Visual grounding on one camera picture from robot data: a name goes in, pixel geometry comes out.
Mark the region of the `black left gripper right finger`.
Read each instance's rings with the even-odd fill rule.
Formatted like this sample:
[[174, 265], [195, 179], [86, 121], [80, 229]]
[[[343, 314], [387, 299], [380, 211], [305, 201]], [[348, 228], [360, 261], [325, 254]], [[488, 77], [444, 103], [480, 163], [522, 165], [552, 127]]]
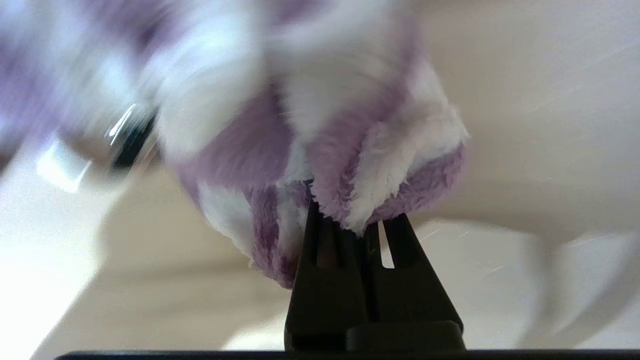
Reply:
[[[406, 214], [370, 224], [359, 253], [367, 319], [346, 332], [356, 352], [464, 351], [464, 324]], [[393, 266], [382, 262], [384, 234]]]

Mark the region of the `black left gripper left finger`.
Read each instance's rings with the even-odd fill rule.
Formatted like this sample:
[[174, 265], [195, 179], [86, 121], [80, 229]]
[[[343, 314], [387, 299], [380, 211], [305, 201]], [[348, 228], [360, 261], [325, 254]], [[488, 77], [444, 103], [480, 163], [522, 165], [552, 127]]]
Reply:
[[370, 319], [361, 239], [311, 201], [285, 321], [285, 350], [365, 353], [358, 338]]

